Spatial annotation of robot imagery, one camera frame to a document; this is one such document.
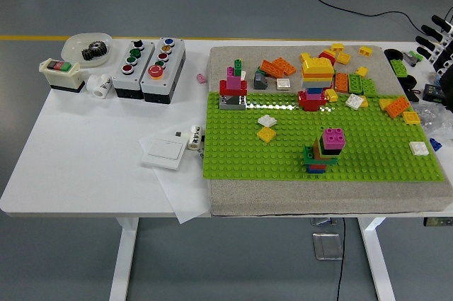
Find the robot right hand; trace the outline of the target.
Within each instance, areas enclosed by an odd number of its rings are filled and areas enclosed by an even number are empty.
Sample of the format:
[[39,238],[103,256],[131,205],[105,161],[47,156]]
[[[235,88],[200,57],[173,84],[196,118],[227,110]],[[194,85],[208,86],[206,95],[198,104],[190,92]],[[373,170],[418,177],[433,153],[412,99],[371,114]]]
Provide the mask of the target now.
[[417,36],[415,41],[419,44],[417,52],[421,54],[439,76],[439,87],[441,88],[446,104],[452,109],[452,24],[445,19],[433,15],[432,22],[440,27],[440,32],[428,25],[422,25],[424,34],[435,40],[431,42],[426,38]]

